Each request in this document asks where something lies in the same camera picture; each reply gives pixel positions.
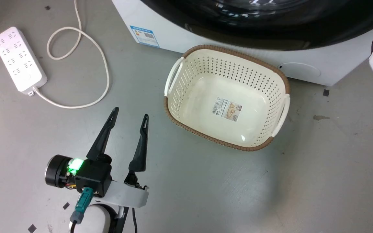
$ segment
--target electrical cable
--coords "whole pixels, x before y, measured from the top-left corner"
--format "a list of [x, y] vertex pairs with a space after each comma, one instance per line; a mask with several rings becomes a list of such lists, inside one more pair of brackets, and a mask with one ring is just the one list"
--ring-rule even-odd
[[132, 208], [133, 225], [135, 226], [135, 233], [138, 233], [138, 224], [136, 223], [135, 208]]
[[[54, 59], [54, 60], [61, 60], [61, 59], [64, 59], [66, 57], [68, 57], [77, 47], [77, 45], [79, 44], [80, 42], [80, 39], [81, 39], [81, 36], [83, 34], [83, 36], [87, 37], [90, 41], [93, 42], [93, 44], [99, 49], [100, 51], [100, 54], [102, 55], [102, 58], [103, 58], [103, 62], [105, 63], [105, 70], [106, 70], [106, 79], [107, 79], [107, 82], [106, 82], [106, 89], [105, 91], [103, 92], [103, 94], [99, 97], [99, 99], [95, 100], [94, 102], [91, 102], [89, 104], [86, 104], [86, 105], [79, 105], [79, 106], [65, 106], [65, 105], [60, 105], [56, 102], [53, 102], [52, 100], [48, 99], [47, 97], [45, 97], [43, 94], [40, 93], [40, 91], [33, 87], [33, 90], [35, 93], [37, 93], [41, 98], [43, 98], [45, 101], [49, 102], [50, 104], [52, 105], [55, 105], [57, 107], [60, 107], [60, 108], [65, 108], [65, 109], [80, 109], [80, 108], [85, 108], [85, 107], [89, 107], [89, 106], [92, 106], [92, 105], [95, 105], [97, 104], [98, 102], [100, 102], [104, 97], [105, 95], [107, 94], [108, 92], [108, 89], [109, 89], [109, 85], [110, 85], [110, 77], [109, 77], [109, 72], [108, 72], [108, 67], [107, 67], [107, 62], [106, 62], [106, 58], [105, 58], [105, 54], [103, 53], [101, 47], [99, 46], [99, 44], [96, 43], [95, 40], [93, 40], [89, 35], [87, 35], [84, 31], [82, 31], [82, 24], [81, 24], [81, 21], [80, 21], [80, 16], [79, 16], [79, 12], [77, 10], [77, 0], [74, 0], [74, 9], [76, 11], [76, 15], [77, 15], [77, 20], [79, 22], [79, 28], [74, 28], [74, 27], [63, 27], [63, 28], [60, 28], [58, 29], [57, 31], [55, 31], [49, 38], [49, 41], [47, 42], [47, 54], [49, 55], [49, 57], [51, 59]], [[53, 39], [53, 37], [60, 31], [64, 31], [64, 30], [74, 30], [74, 31], [77, 31], [79, 33], [79, 37], [77, 38], [77, 41], [76, 43], [74, 44], [74, 46], [72, 47], [72, 49], [66, 53], [64, 56], [62, 57], [54, 57], [51, 53], [50, 53], [50, 43], [51, 43], [51, 40]]]
[[71, 224], [70, 233], [74, 233], [74, 227], [76, 227], [76, 223], [77, 221], [73, 221], [73, 223]]
[[73, 183], [70, 183], [70, 184], [66, 184], [66, 185], [65, 185], [65, 188], [66, 188], [66, 189], [70, 189], [70, 190], [71, 190], [71, 189], [74, 189], [75, 187], [76, 187], [76, 185], [73, 184]]

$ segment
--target floor stain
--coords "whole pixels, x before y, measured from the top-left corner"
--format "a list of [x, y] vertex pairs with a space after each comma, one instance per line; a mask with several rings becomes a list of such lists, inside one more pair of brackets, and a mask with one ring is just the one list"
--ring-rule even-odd
[[322, 116], [322, 115], [318, 115], [318, 116], [314, 115], [313, 119], [315, 119], [315, 120], [317, 120], [319, 122], [320, 120], [323, 120], [323, 119], [330, 119], [330, 117]]
[[47, 224], [47, 228], [49, 229], [50, 233], [53, 233], [53, 227], [50, 224]]

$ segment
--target teal connector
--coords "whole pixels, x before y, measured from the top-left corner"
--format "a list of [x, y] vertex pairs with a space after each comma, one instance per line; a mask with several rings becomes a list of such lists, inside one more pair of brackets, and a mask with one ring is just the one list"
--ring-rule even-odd
[[81, 224], [84, 212], [86, 212], [87, 207], [89, 207], [90, 202], [94, 196], [94, 191], [92, 188], [86, 187], [83, 189], [76, 206], [74, 207], [74, 212], [70, 217], [70, 221], [76, 221], [77, 224]]

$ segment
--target power outlet socket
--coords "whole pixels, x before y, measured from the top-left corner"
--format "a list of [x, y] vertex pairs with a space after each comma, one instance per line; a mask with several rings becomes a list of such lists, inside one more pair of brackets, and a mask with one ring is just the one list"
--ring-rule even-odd
[[0, 34], [0, 57], [18, 91], [33, 95], [33, 87], [46, 84], [47, 76], [18, 28], [11, 27]]

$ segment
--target washing machine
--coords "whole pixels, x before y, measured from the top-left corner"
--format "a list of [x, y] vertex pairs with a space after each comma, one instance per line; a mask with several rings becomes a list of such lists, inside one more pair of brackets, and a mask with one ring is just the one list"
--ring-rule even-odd
[[332, 86], [371, 52], [370, 0], [112, 0], [135, 41], [184, 53], [210, 44]]

